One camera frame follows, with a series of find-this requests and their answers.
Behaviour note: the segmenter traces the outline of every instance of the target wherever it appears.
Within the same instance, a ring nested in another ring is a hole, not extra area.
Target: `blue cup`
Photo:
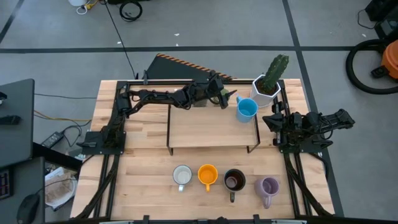
[[[249,122],[254,115],[256,115],[259,107],[257,103],[250,98],[236,97],[238,106],[236,107],[236,118],[242,123]]]

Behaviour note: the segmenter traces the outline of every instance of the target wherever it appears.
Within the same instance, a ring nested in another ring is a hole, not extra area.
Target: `potted plant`
[[[268,106],[280,92],[278,80],[284,73],[288,63],[289,56],[276,56],[269,66],[267,73],[265,75],[260,75],[253,81],[250,98],[252,98],[259,107]]]

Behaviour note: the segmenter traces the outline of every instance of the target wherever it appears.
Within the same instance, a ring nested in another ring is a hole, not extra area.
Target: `computer mouse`
[[[31,194],[26,196],[19,205],[17,213],[18,224],[30,224],[36,216],[37,206],[39,205],[40,196]]]

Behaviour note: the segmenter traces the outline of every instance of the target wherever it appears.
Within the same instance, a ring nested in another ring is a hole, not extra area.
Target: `gray floor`
[[[351,46],[376,38],[373,30],[356,23],[356,13],[369,0],[289,0],[301,46]],[[17,0],[0,1],[0,26]],[[109,6],[126,47],[218,45],[293,46],[280,0],[151,0],[133,23]],[[371,25],[363,14],[363,23]],[[1,49],[60,49],[120,47],[106,8],[96,5],[79,16],[67,0],[25,0]],[[159,52],[129,52],[136,72],[147,69]],[[277,54],[290,56],[284,78],[301,78],[294,51],[173,51],[163,52],[239,78],[265,72]],[[394,95],[374,96],[351,86],[345,74],[347,52],[304,52],[304,60],[318,110],[327,114],[346,109],[356,120],[353,129],[336,131],[329,148],[338,190],[347,217],[398,220],[398,152],[395,146]],[[369,71],[379,56],[361,52],[354,62],[363,82],[391,86],[390,80],[372,81]],[[96,96],[102,79],[133,78],[124,53],[0,54],[0,85],[34,78],[36,92],[68,96]],[[35,97],[35,109],[49,116],[89,119],[93,100]],[[35,118],[34,140],[43,141],[70,123]],[[70,138],[76,136],[70,131]],[[56,150],[67,152],[62,142]],[[47,210],[47,221],[65,219],[72,203],[57,212]]]

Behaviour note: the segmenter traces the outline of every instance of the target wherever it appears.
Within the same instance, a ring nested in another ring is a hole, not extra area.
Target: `white mug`
[[[192,170],[189,166],[179,165],[173,171],[173,179],[179,185],[178,191],[184,191],[184,185],[189,183],[192,179]]]

